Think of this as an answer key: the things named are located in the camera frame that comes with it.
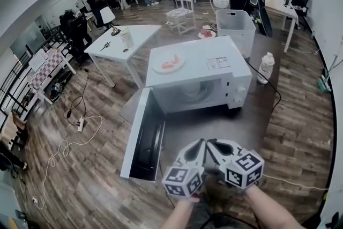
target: microwave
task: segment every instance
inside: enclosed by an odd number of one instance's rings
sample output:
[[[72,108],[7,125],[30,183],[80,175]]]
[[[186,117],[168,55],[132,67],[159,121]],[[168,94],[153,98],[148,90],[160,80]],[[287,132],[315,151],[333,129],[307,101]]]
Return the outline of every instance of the microwave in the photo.
[[[251,79],[230,36],[151,49],[121,177],[155,181],[163,137],[177,131],[170,119],[213,106],[243,107]]]

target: cup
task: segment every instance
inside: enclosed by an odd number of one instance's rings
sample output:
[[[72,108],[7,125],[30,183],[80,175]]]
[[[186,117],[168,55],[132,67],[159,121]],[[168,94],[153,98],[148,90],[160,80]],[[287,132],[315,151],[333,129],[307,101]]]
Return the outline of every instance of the cup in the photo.
[[[131,48],[135,45],[129,28],[122,30],[120,32],[120,35],[121,35],[120,37],[121,37],[122,41],[125,43],[125,45],[128,48]]]

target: desk lamp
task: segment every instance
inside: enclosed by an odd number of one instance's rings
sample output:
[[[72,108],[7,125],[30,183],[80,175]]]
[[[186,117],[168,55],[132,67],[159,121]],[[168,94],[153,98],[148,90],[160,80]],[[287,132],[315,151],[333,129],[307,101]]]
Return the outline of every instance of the desk lamp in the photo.
[[[120,33],[120,30],[116,28],[116,26],[112,23],[112,21],[116,18],[116,16],[112,13],[109,7],[105,7],[102,10],[100,10],[100,14],[101,14],[103,23],[109,24],[112,27],[113,31],[111,32],[111,36],[115,36],[118,33]]]

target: microwave label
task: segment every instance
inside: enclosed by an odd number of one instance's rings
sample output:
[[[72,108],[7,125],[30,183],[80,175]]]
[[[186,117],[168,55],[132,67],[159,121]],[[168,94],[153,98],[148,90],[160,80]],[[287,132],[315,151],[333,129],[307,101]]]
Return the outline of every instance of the microwave label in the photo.
[[[209,70],[216,70],[216,69],[230,67],[228,58],[226,56],[212,58],[212,59],[206,60],[206,62],[207,62],[207,66]]]

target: checkered board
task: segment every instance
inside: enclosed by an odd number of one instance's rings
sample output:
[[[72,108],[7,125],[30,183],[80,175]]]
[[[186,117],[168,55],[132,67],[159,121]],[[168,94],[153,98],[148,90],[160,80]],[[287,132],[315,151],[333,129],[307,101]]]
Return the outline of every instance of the checkered board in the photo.
[[[27,81],[31,88],[39,89],[44,80],[53,72],[53,70],[63,61],[63,55],[56,49],[50,49],[47,52],[48,58],[44,64],[36,71],[31,71],[27,75]]]

